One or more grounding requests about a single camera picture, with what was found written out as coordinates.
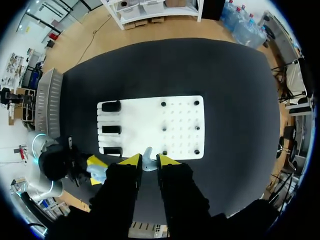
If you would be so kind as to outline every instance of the shelf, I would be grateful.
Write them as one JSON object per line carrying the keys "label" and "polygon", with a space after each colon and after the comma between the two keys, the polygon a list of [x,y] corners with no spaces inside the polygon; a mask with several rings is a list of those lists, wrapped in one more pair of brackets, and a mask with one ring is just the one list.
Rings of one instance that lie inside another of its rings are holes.
{"label": "shelf", "polygon": [[130,19],[124,19],[120,14],[117,12],[117,5],[122,0],[101,0],[102,4],[108,10],[110,15],[115,20],[116,24],[119,26],[121,30],[124,30],[124,25],[128,23],[132,23],[139,20],[150,19],[150,18],[158,18],[158,17],[165,17],[165,16],[194,16],[197,17],[197,22],[201,22],[202,12],[204,8],[204,0],[196,0],[198,3],[198,10],[193,6],[191,2],[187,2],[186,7],[166,7],[164,5],[164,11],[160,13],[154,14],[147,14],[144,8],[140,5],[140,16],[133,17]]}
{"label": "shelf", "polygon": [[147,14],[146,11],[143,8],[141,8],[140,16],[130,18],[130,19],[124,19],[123,17],[121,17],[120,21],[122,24],[128,24],[128,23],[143,20],[143,19],[150,19],[150,18],[157,18],[157,17],[164,17],[164,16],[198,16],[198,14],[199,13],[196,10],[196,8],[191,4],[186,7],[164,6],[163,12],[154,13],[154,14]]}

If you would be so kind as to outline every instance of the black mat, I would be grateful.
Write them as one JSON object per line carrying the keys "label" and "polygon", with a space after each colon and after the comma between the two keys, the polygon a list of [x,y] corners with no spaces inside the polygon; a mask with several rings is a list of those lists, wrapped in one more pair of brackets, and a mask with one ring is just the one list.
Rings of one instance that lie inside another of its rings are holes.
{"label": "black mat", "polygon": [[[64,74],[61,135],[71,135],[80,150],[107,164],[118,162],[99,154],[98,102],[202,95],[204,157],[186,163],[210,201],[210,213],[230,214],[259,198],[269,182],[280,130],[276,89],[266,57],[254,49],[201,38],[143,42],[96,56]],[[64,182],[65,190],[84,202],[99,189]],[[134,221],[166,222],[156,172],[143,172]]]}

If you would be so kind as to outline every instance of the light blue object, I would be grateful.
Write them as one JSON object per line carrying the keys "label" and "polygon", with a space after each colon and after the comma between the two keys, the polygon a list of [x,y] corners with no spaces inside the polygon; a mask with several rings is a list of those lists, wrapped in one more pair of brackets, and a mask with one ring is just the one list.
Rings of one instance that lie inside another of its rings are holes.
{"label": "light blue object", "polygon": [[233,5],[233,0],[229,0],[229,2],[225,2],[222,13],[221,13],[221,21],[224,22],[226,20],[226,17],[229,16],[232,12],[236,11],[235,6]]}
{"label": "light blue object", "polygon": [[146,172],[157,170],[157,162],[150,158],[151,153],[152,147],[149,146],[142,155],[142,169]]}
{"label": "light blue object", "polygon": [[254,49],[261,46],[267,40],[264,27],[259,29],[252,18],[249,21],[239,21],[232,35],[238,44]]}
{"label": "light blue object", "polygon": [[86,171],[91,174],[91,178],[103,184],[107,179],[107,169],[107,167],[92,164],[86,168]]}
{"label": "light blue object", "polygon": [[224,21],[224,26],[231,32],[233,33],[235,30],[236,25],[240,22],[243,21],[244,17],[240,13],[241,8],[237,7],[236,11],[232,11],[229,15],[225,17]]}

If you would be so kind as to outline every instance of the cable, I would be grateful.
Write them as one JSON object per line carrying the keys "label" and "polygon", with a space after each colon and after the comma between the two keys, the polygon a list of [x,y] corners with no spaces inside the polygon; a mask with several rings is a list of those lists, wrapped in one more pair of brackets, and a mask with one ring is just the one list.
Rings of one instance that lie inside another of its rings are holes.
{"label": "cable", "polygon": [[28,227],[32,227],[32,226],[39,226],[39,227],[46,228],[46,227],[45,227],[45,226],[43,226],[42,224],[40,224],[40,223],[35,223],[35,222],[28,223],[27,225],[28,225]]}
{"label": "cable", "polygon": [[277,199],[277,197],[279,196],[279,193],[281,192],[281,190],[284,188],[284,186],[286,185],[286,183],[288,182],[289,179],[292,178],[294,174],[291,173],[290,176],[288,176],[286,178],[286,180],[284,181],[284,183],[279,187],[279,189],[276,192],[273,192],[274,196],[272,197],[272,199],[269,200],[269,204],[273,204],[273,202]]}
{"label": "cable", "polygon": [[292,176],[291,176],[291,178],[290,178],[290,183],[289,183],[288,191],[286,191],[285,197],[284,197],[284,199],[283,199],[283,203],[282,203],[281,208],[280,208],[280,213],[282,212],[282,210],[283,210],[283,208],[284,208],[286,199],[287,199],[288,194],[289,194],[289,191],[290,191],[291,184],[292,184]]}
{"label": "cable", "polygon": [[79,61],[75,64],[75,65],[78,65],[80,63],[80,61],[82,60],[82,58],[84,57],[84,55],[86,54],[88,48],[91,46],[92,42],[94,41],[95,39],[95,36],[96,36],[96,33],[111,19],[111,15],[108,14],[108,19],[97,29],[97,30],[94,30],[92,32],[93,36],[92,36],[92,39],[91,39],[91,42],[89,43],[89,45],[86,47],[86,49],[84,50],[83,54],[81,55]]}
{"label": "cable", "polygon": [[284,180],[282,180],[280,177],[278,177],[278,176],[276,176],[276,175],[273,175],[273,174],[271,174],[271,176],[273,176],[273,177],[275,177],[275,178],[277,178],[277,179],[279,179],[279,181],[280,181],[280,183],[283,183],[284,182]]}

